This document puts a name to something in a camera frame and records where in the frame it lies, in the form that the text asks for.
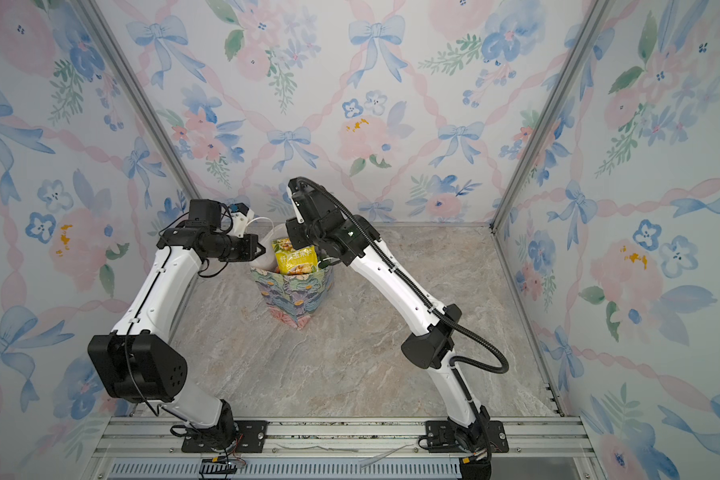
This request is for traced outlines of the floral paper gift bag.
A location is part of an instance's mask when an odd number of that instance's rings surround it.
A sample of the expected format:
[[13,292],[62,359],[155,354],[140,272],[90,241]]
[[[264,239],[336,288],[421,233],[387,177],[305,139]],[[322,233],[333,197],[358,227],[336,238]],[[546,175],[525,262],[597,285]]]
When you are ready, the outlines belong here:
[[249,267],[270,314],[283,324],[302,330],[333,286],[334,273],[332,267],[326,267],[310,273],[281,274],[273,243],[286,237],[286,226],[275,225],[260,241],[266,247],[265,254]]

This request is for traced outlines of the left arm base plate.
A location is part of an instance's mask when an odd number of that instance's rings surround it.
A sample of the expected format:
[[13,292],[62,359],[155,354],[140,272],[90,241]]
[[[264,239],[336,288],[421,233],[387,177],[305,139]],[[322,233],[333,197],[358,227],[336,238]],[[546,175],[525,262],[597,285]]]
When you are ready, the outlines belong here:
[[183,453],[262,453],[269,423],[265,420],[236,420],[224,431],[184,436]]

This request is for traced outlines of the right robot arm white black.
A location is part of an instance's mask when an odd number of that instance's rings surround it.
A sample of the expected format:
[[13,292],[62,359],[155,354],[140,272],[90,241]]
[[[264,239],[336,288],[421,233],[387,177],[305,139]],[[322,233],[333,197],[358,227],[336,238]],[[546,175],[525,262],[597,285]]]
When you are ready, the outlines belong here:
[[460,309],[444,305],[423,289],[395,260],[374,226],[322,185],[296,177],[288,182],[288,191],[295,211],[286,222],[291,240],[299,248],[318,247],[382,293],[411,330],[401,349],[409,362],[430,375],[460,448],[473,453],[487,449],[486,420],[456,364],[453,333],[477,339],[459,324]]

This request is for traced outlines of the yellow snack packet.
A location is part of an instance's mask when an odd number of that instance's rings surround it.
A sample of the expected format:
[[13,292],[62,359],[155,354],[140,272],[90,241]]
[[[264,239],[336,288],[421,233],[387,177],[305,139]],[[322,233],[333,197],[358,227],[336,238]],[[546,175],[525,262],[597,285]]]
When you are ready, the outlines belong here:
[[307,275],[318,270],[319,257],[314,246],[297,249],[288,238],[280,238],[272,241],[272,247],[280,274]]

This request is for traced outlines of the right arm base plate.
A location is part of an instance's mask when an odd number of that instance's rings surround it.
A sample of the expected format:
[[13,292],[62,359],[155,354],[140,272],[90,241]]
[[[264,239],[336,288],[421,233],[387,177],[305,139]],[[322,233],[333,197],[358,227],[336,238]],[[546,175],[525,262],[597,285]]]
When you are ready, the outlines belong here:
[[425,433],[419,437],[418,446],[431,453],[459,453],[475,455],[486,447],[491,453],[508,453],[510,450],[504,425],[489,420],[483,428],[479,422],[462,427],[451,420],[425,422]]

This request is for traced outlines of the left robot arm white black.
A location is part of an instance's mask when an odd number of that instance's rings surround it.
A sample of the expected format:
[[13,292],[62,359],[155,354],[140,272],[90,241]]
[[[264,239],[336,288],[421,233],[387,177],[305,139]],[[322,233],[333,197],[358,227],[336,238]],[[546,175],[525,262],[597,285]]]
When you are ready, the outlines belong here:
[[264,254],[247,232],[253,212],[193,199],[186,214],[158,233],[151,270],[123,317],[106,335],[95,335],[89,358],[107,394],[163,409],[199,430],[222,424],[224,403],[189,377],[185,358],[169,344],[170,331],[188,287],[212,260],[250,262]]

